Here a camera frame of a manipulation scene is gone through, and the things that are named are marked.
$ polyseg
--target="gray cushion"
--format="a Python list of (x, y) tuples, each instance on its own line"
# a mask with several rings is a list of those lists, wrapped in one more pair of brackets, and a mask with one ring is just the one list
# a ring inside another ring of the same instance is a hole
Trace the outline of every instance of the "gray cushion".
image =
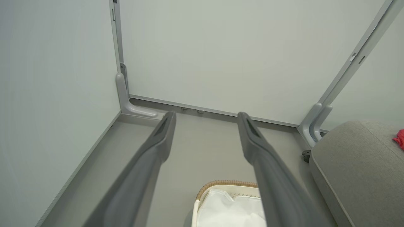
[(400, 128), (346, 122), (313, 148), (310, 169), (338, 226), (404, 226)]

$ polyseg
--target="white basket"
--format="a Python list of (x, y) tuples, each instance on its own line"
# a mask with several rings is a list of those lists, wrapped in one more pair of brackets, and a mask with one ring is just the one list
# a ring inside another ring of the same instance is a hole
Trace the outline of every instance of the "white basket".
[(206, 195), (211, 189), (219, 189), (227, 192), (233, 199), (237, 196), (250, 196), (261, 198), (258, 190), (258, 186), (253, 182), (244, 182), (244, 181), (211, 181), (199, 191), (196, 196), (196, 200), (194, 203), (194, 210), (192, 212), (192, 224), (191, 227), (197, 227), (197, 217), (198, 210), (203, 204)]

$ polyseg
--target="white plastic bag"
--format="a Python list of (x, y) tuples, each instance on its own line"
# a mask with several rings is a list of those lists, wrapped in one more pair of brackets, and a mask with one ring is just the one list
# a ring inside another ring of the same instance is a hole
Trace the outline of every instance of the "white plastic bag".
[(197, 227), (266, 227), (261, 198), (211, 189), (198, 210)]

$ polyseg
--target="white wall panel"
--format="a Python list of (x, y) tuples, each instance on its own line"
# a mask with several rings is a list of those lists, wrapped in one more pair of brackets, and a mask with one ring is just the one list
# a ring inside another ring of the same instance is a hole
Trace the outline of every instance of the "white wall panel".
[(383, 0), (121, 0), (133, 95), (300, 124)]
[(349, 120), (386, 122), (404, 128), (404, 11), (331, 104), (321, 128)]
[(35, 226), (119, 113), (108, 0), (0, 3), (0, 226)]

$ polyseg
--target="red cloth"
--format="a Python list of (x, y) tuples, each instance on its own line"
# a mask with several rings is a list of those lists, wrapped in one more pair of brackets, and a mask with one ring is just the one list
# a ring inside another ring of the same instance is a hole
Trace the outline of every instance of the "red cloth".
[(400, 145), (401, 149), (404, 150), (404, 129), (398, 131), (397, 138), (393, 138), (393, 140)]

